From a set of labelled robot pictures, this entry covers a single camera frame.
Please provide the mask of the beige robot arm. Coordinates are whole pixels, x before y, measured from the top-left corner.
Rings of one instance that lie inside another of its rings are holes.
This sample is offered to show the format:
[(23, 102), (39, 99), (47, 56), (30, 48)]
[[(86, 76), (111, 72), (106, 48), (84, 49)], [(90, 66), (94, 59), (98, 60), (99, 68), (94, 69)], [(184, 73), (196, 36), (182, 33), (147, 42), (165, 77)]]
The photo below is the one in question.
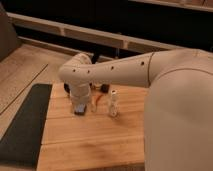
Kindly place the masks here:
[(176, 49), (93, 64), (80, 53), (59, 69), (74, 104), (91, 83), (149, 89), (144, 104), (146, 171), (213, 171), (213, 53)]

